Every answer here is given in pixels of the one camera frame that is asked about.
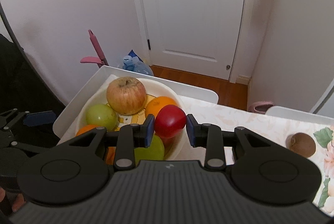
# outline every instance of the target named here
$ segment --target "fruit bowl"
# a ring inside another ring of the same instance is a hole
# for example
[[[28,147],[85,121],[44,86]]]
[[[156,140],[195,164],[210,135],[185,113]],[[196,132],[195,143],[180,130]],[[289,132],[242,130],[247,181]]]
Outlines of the fruit bowl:
[[[150,79],[144,79],[144,78],[138,78],[139,81],[142,82],[146,89],[146,94],[151,95],[153,97],[160,97],[160,96],[166,96],[169,98],[172,98],[175,100],[177,103],[178,107],[180,107],[183,111],[185,110],[184,104],[181,101],[180,97],[168,86],[155,81],[155,80],[150,80]],[[76,132],[80,130],[83,126],[87,125],[86,122],[86,111],[88,108],[92,105],[102,103],[102,104],[107,104],[106,100],[106,89],[99,90],[96,92],[83,106],[81,112],[78,115],[77,123],[76,123]],[[139,123],[142,124],[143,121],[145,120],[145,112],[141,111],[138,114],[134,114],[132,116],[123,116],[119,115],[118,123],[117,123],[117,128],[127,125],[130,123]],[[175,136],[174,142],[169,149],[168,153],[165,154],[164,159],[165,160],[174,160],[176,156],[179,154],[181,151],[184,142],[188,139],[186,129],[184,128],[183,131]]]

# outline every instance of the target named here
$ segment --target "kiwi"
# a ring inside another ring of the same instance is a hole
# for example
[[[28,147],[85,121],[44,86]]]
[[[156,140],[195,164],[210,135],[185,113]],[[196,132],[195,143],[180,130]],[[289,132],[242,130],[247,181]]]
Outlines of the kiwi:
[[[315,142],[306,133],[296,133],[291,137],[289,149],[305,158],[315,153]]]

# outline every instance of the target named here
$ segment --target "door panel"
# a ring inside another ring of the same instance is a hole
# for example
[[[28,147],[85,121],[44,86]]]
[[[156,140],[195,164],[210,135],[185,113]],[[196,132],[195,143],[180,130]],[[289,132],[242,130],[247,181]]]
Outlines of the door panel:
[[[243,0],[143,0],[155,65],[228,79]]]

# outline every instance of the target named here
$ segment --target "ribbed gray surface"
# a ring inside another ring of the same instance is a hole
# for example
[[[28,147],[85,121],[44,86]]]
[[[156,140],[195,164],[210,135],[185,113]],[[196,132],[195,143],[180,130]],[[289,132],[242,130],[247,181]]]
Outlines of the ribbed gray surface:
[[[28,203],[11,221],[22,224],[321,224],[328,217],[311,203],[268,207],[249,201],[230,186],[222,173],[207,172],[197,161],[142,161],[134,170],[116,173],[101,193],[85,202],[63,208]]]

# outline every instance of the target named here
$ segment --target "logo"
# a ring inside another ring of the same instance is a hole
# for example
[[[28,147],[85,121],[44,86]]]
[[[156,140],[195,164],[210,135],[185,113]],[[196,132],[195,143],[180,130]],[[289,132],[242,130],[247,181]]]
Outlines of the logo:
[[[165,165],[165,167],[168,168],[168,169],[171,169],[171,168],[174,167],[174,165],[173,164],[167,164],[167,165]]]

